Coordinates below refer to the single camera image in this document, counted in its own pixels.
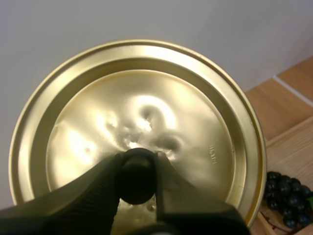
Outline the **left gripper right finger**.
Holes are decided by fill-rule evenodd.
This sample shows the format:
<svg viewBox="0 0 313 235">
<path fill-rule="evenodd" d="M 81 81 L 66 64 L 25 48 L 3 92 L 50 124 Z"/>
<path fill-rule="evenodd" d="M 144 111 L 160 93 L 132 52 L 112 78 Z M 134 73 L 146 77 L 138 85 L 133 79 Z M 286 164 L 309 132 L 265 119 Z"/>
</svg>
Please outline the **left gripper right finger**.
<svg viewBox="0 0 313 235">
<path fill-rule="evenodd" d="M 156 217 L 181 235 L 248 235 L 237 209 L 202 191 L 176 172 L 164 153 L 154 157 Z"/>
</svg>

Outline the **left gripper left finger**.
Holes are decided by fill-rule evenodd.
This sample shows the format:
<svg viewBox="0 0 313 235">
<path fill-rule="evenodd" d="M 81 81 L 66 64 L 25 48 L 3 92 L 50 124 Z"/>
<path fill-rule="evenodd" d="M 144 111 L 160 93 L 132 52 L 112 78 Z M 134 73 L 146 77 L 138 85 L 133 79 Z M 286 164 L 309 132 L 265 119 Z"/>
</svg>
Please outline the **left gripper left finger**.
<svg viewBox="0 0 313 235">
<path fill-rule="evenodd" d="M 120 197 L 114 178 L 120 153 L 85 174 L 31 201 L 1 210 L 2 235 L 108 235 Z"/>
</svg>

